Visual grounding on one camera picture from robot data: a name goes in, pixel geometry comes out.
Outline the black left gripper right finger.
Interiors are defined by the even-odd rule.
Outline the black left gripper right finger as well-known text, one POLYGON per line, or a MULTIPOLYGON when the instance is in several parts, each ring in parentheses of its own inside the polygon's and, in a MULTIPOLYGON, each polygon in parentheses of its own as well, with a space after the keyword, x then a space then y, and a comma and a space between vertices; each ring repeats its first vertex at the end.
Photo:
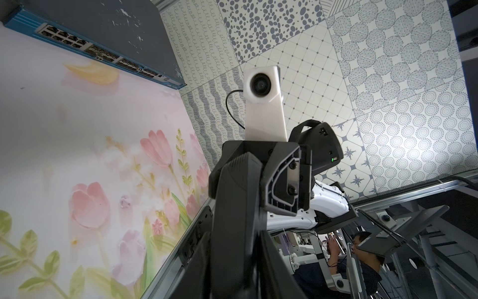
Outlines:
POLYGON ((260 232, 259 273, 261 299, 306 298, 265 230, 260 232))

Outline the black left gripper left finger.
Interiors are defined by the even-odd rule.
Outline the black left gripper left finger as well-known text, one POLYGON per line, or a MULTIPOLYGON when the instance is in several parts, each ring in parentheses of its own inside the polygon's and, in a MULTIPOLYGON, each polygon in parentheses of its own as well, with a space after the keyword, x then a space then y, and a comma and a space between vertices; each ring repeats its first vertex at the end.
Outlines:
POLYGON ((170 299, 210 298, 210 235, 207 232, 200 240, 170 299))

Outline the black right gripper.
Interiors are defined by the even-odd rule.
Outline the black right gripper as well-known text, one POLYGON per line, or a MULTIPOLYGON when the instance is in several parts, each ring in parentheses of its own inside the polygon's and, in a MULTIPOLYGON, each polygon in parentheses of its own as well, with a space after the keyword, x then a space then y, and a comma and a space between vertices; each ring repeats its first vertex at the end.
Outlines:
POLYGON ((296 216, 312 199, 312 149, 296 142, 230 140, 209 176, 216 199, 211 237, 211 291, 215 299, 255 293, 259 206, 296 216))

